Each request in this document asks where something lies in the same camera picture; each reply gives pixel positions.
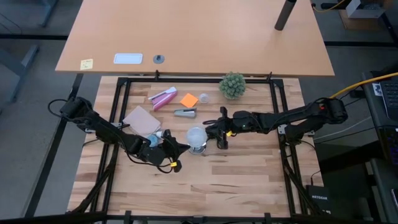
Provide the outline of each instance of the silver stapler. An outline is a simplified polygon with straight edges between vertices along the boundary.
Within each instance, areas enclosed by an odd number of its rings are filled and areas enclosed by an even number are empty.
[[[184,118],[195,118],[197,116],[197,109],[196,108],[178,109],[174,111],[174,115]]]

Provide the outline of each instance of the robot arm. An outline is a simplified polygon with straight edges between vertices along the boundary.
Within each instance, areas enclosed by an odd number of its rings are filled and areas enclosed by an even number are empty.
[[[348,118],[343,102],[330,98],[320,98],[306,106],[278,114],[237,111],[233,118],[229,118],[225,107],[221,107],[220,112],[222,117],[203,123],[212,124],[206,128],[206,133],[208,139],[217,139],[220,149],[228,148],[227,136],[248,132],[268,134],[282,124],[286,124],[286,141],[295,143],[309,131],[317,131],[324,124],[341,124]],[[303,119],[305,121],[300,124],[290,124]]]
[[[61,117],[75,123],[84,131],[86,128],[95,130],[96,137],[108,144],[120,144],[129,156],[149,162],[159,167],[165,158],[169,158],[174,172],[182,168],[178,157],[190,146],[180,144],[172,137],[170,130],[165,130],[162,144],[150,147],[150,141],[142,136],[127,134],[99,116],[93,111],[91,103],[81,97],[68,100],[60,109]]]

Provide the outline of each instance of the yellow cable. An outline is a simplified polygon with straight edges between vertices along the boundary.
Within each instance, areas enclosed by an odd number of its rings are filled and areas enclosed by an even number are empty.
[[[375,81],[382,80],[382,79],[385,79],[385,78],[390,78],[390,77],[393,77],[393,76],[396,76],[396,75],[398,75],[398,72],[395,72],[395,73],[392,73],[392,74],[388,74],[388,75],[383,75],[383,76],[376,77],[376,78],[371,78],[369,80],[361,81],[359,83],[355,83],[354,85],[350,85],[349,87],[346,87],[346,88],[338,91],[337,93],[333,94],[329,98],[336,98],[336,96],[338,96],[338,95],[340,95],[340,94],[342,94],[342,93],[344,93],[344,92],[346,92],[348,90],[352,90],[352,89],[354,89],[354,88],[356,88],[356,87],[358,87],[360,85],[364,85],[364,84],[367,84],[367,83],[375,82]]]
[[[312,7],[312,8],[313,8],[313,10],[315,10],[315,11],[317,11],[317,12],[327,12],[327,11],[330,11],[330,10],[336,8],[337,6],[341,5],[341,4],[342,4],[343,2],[345,2],[345,1],[346,1],[346,0],[342,0],[341,2],[337,3],[335,6],[329,8],[329,9],[327,9],[327,10],[324,10],[324,11],[319,11],[319,10],[316,9],[315,7]]]

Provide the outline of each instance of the yellow sticky note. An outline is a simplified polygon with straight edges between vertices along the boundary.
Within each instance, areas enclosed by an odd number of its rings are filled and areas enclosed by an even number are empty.
[[[82,60],[80,62],[80,70],[87,70],[93,68],[93,59]]]
[[[194,97],[192,94],[187,93],[184,98],[180,101],[182,105],[186,106],[187,108],[191,108],[195,103],[197,103],[198,98]]]

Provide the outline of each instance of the succulent plant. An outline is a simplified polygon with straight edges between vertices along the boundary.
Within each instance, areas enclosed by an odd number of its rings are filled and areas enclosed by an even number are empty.
[[[242,74],[230,72],[220,82],[220,91],[227,99],[235,100],[243,96],[246,90],[245,84]]]

